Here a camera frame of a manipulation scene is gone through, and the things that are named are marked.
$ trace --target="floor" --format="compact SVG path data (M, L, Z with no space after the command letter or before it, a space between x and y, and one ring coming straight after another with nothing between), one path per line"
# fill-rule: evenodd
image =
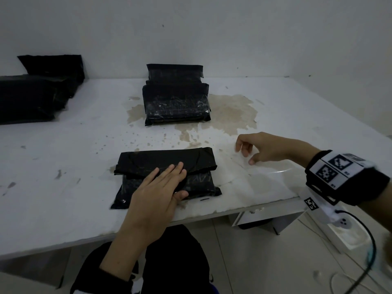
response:
M231 227L228 217L187 227L202 245L214 285L221 294L331 293L330 278L334 273L358 277L362 272L347 255L338 253L306 214L278 236L260 227L248 230ZM101 244L72 248L60 289L0 273L0 293L69 293L84 259ZM354 293L386 293L369 277L364 284L372 291L359 287ZM347 278L338 275L333 282L334 293L344 293L350 285Z

